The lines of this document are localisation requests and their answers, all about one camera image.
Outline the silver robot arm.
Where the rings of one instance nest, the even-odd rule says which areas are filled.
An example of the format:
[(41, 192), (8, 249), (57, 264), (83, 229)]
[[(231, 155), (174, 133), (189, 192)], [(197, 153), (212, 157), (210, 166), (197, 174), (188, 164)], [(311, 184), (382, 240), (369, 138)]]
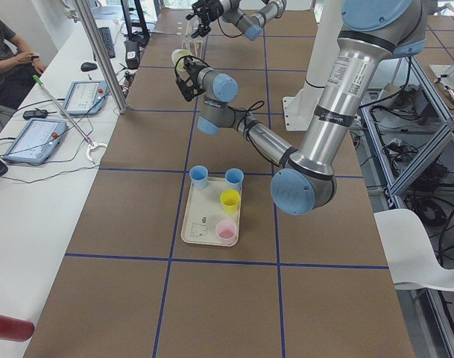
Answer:
[(176, 83), (187, 101), (204, 99), (198, 129), (210, 135), (222, 128), (238, 131), (279, 167), (271, 181), (276, 206), (290, 215), (303, 215), (334, 197), (333, 160), (379, 63), (423, 50), (428, 11), (427, 1), (342, 3), (338, 56), (299, 148), (255, 120), (249, 110), (231, 107), (237, 83), (200, 58), (172, 53), (175, 71), (188, 74)]
[(263, 3), (265, 5), (263, 8), (252, 15), (247, 15), (240, 8), (239, 0), (196, 1), (186, 16), (186, 20), (198, 18), (198, 27), (191, 33), (191, 37), (205, 37), (211, 31), (210, 24), (222, 18), (235, 26), (250, 41), (254, 41), (267, 22), (282, 17), (287, 1), (270, 0)]

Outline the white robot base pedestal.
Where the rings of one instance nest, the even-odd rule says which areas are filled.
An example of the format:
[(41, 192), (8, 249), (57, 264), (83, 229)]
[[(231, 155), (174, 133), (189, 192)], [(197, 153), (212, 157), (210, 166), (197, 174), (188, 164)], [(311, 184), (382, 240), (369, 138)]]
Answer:
[(287, 131), (305, 131), (314, 115), (339, 53), (337, 37), (342, 28), (341, 0), (324, 2), (303, 87), (283, 98)]

